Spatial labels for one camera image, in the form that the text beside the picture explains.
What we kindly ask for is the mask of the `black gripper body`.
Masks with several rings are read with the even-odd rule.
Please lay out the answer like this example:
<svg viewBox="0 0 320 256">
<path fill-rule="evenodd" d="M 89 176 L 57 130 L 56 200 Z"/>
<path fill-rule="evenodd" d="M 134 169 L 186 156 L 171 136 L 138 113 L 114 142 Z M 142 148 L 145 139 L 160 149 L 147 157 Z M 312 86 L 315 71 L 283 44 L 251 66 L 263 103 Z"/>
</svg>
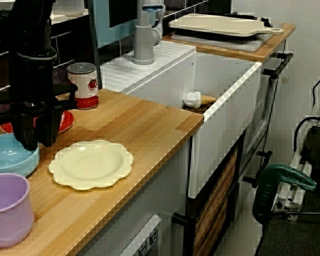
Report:
<svg viewBox="0 0 320 256">
<path fill-rule="evenodd" d="M 56 53 L 25 55 L 9 53 L 10 87 L 0 91 L 0 125 L 11 123 L 20 114 L 40 117 L 52 109 L 76 109 L 75 91 L 68 82 L 53 83 Z"/>
</svg>

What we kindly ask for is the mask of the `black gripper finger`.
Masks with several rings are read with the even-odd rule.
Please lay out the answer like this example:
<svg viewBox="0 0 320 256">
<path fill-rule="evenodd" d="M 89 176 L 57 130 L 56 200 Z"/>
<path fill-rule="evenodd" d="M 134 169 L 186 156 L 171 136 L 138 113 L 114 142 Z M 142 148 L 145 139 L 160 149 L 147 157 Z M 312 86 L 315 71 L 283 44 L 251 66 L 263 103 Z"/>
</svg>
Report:
<svg viewBox="0 0 320 256">
<path fill-rule="evenodd" d="M 37 134 L 34 127 L 34 118 L 26 113 L 18 114 L 12 121 L 13 133 L 28 151 L 36 150 L 38 146 Z"/>
<path fill-rule="evenodd" d="M 37 138 L 46 147 L 49 147 L 57 140 L 61 123 L 62 109 L 53 108 L 43 113 L 37 119 Z"/>
</svg>

